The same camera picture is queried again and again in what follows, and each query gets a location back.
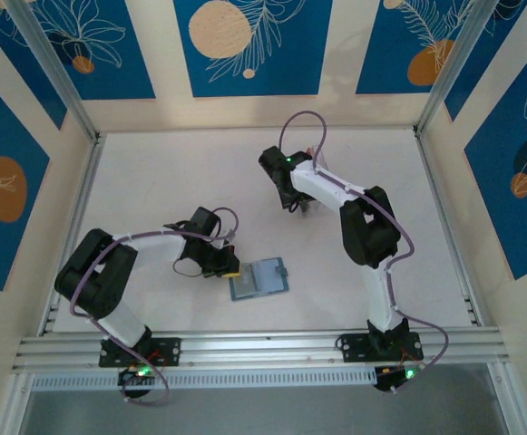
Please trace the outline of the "blue leather card holder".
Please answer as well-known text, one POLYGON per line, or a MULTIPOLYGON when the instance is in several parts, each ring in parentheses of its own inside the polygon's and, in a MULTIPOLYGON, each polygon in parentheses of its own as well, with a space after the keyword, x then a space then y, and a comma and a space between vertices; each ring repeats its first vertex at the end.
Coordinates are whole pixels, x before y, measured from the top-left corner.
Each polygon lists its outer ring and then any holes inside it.
POLYGON ((281 257, 242 264, 239 275, 229 280, 229 290, 233 302, 285 293, 288 270, 281 257))

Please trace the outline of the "clear plastic card tray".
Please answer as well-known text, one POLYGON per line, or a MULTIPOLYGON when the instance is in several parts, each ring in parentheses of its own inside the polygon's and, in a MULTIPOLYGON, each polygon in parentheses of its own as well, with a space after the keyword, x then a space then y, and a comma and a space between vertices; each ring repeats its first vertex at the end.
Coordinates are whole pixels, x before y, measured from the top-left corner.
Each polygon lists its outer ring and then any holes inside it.
MULTIPOLYGON (((316 148, 314 156, 317 158, 317 165, 327 168, 327 162, 322 150, 319 149, 318 145, 313 146, 316 148)), ((316 218, 326 213, 326 206, 317 200, 305 200, 299 204, 298 216, 300 218, 316 218)))

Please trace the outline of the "aluminium mounting rail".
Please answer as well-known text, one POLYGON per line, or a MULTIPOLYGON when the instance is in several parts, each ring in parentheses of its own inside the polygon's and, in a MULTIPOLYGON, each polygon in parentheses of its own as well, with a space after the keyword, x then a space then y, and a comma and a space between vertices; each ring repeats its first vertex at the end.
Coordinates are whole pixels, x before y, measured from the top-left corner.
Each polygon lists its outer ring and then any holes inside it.
MULTIPOLYGON (((276 369, 344 364, 337 330, 258 333, 176 333, 171 360, 179 370, 276 369)), ((496 327, 450 327, 440 363, 507 363, 510 356, 496 327)), ((14 373, 99 371, 99 333, 48 333, 21 340, 14 373)))

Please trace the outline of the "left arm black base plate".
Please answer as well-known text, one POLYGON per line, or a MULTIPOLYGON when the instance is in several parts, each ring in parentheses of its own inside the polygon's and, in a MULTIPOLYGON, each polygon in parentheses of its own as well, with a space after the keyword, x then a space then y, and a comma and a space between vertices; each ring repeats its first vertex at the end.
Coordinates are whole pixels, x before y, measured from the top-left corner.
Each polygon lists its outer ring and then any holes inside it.
POLYGON ((178 366, 181 356, 181 338, 150 338, 128 351, 111 340, 102 340, 101 347, 98 365, 103 368, 125 368, 142 364, 132 352, 159 367, 178 366))

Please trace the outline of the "aluminium side rail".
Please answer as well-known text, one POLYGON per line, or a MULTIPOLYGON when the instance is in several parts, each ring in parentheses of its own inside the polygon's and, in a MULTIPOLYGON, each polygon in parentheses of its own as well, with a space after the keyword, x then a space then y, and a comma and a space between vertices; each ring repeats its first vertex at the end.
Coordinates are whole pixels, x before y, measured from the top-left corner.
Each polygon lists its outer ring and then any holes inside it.
POLYGON ((421 157, 421 161, 423 163, 428 184, 430 186, 434 198, 434 203, 437 209, 440 225, 444 233, 444 239, 447 244, 449 255, 453 263, 453 268, 456 273, 462 298, 467 308, 467 312, 469 313, 470 323, 473 326, 477 327, 484 326, 483 318, 478 313, 477 304, 472 294, 469 276, 465 270, 463 260, 461 259, 461 256, 457 250, 457 245, 455 244, 453 232, 449 226, 448 216, 446 214, 444 203, 440 195, 440 190, 434 178, 434 173, 430 165, 430 160, 428 159, 428 156, 426 154, 425 146, 418 137, 415 137, 415 141, 421 157))
MULTIPOLYGON (((93 188, 95 175, 102 156, 105 140, 106 135, 100 133, 96 141, 93 142, 92 149, 88 155, 86 166, 80 180, 79 188, 77 190, 76 198, 73 202, 69 227, 67 228, 63 249, 61 251, 56 271, 54 273, 52 284, 54 284, 57 273, 61 271, 62 267, 69 259, 76 246, 85 210, 87 208, 87 203, 93 188)), ((51 291, 46 299, 42 317, 39 325, 37 326, 36 335, 38 337, 52 331, 52 324, 55 322, 55 316, 58 311, 61 299, 62 297, 54 289, 54 286, 51 285, 51 291)))

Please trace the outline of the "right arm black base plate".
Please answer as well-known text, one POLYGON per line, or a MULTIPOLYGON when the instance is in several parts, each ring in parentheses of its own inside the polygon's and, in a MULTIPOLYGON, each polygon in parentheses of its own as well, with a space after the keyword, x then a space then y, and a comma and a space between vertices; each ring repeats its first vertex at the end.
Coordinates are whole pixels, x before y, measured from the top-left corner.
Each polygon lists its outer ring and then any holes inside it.
POLYGON ((406 355, 417 361, 424 358, 417 333, 395 339, 378 338, 372 333, 344 333, 336 340, 336 348, 345 363, 400 362, 406 355))

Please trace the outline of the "aluminium frame post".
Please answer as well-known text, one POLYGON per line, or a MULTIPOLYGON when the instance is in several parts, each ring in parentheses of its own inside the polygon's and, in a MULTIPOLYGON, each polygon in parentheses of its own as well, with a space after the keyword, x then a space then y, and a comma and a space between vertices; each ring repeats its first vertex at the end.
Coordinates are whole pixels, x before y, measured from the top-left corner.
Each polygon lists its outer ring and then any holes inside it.
POLYGON ((7 13, 64 106, 73 115, 88 139, 96 143, 99 139, 99 131, 95 128, 78 91, 30 6, 25 0, 4 0, 4 4, 7 13))
POLYGON ((19 435, 33 387, 34 376, 27 373, 7 377, 0 401, 0 435, 19 435))
POLYGON ((509 435, 527 435, 527 405, 512 365, 489 362, 487 368, 509 435))
POLYGON ((414 126, 417 139, 421 139, 444 104, 444 100, 460 75, 485 25, 493 15, 499 0, 474 0, 471 13, 464 21, 461 32, 454 41, 443 68, 429 93, 426 104, 414 126))

